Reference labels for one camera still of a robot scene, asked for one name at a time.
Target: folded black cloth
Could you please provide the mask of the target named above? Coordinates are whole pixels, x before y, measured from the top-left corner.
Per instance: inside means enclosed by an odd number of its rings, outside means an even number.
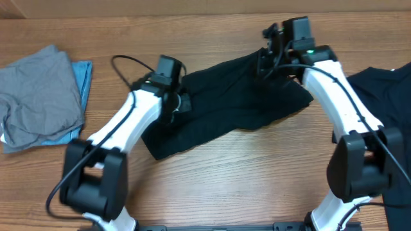
[[[384,127],[396,127],[404,138],[405,156],[398,162],[411,175],[411,63],[395,71],[368,68],[348,78],[348,82],[368,110]],[[411,204],[411,186],[399,171],[396,184],[383,193],[387,204]],[[411,229],[411,208],[385,208],[390,231]]]
[[[293,81],[257,81],[258,51],[182,79],[192,111],[168,126],[152,123],[142,138],[157,160],[211,141],[234,129],[256,130],[309,105],[311,94]]]

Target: folded blue cloth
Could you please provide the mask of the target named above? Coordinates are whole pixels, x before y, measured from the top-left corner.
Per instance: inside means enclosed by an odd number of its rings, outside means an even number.
[[[91,70],[92,62],[91,61],[79,61],[73,62],[73,71],[76,76],[76,83],[78,90],[80,91],[80,101],[82,104],[83,113],[87,106],[87,100],[89,98],[90,86],[91,86]],[[44,141],[41,145],[57,145],[57,144],[67,144],[72,139],[78,138],[80,135],[81,126],[71,130],[69,133],[63,135],[57,140],[53,141]]]

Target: gray garment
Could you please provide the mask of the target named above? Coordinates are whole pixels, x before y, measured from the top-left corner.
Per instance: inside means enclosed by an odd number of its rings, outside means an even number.
[[[66,52],[51,45],[0,69],[0,122],[5,153],[38,146],[84,124]]]

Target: beige wall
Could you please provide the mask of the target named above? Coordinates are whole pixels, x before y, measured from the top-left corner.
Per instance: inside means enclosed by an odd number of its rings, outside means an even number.
[[[411,10],[410,0],[0,0],[0,16],[29,19],[405,10]]]

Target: wooden tabletop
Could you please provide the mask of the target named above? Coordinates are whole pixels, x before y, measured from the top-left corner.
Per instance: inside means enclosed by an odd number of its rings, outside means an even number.
[[[261,31],[301,14],[115,17],[0,21],[0,67],[56,44],[72,60],[92,60],[83,138],[121,107],[127,88],[109,65],[132,55],[155,67],[161,54],[188,72],[265,46]],[[411,61],[411,13],[312,13],[317,44],[329,44],[347,75],[368,66]],[[146,70],[119,61],[130,81]],[[302,221],[328,191],[326,167],[335,145],[318,103],[255,132],[236,130],[185,153],[155,161],[139,141],[129,158],[127,208],[143,225],[245,225]],[[0,230],[76,230],[87,221],[59,221],[44,210],[60,180],[65,146],[0,155]],[[55,212],[70,209],[54,200]],[[353,221],[386,230],[383,208],[364,208]]]

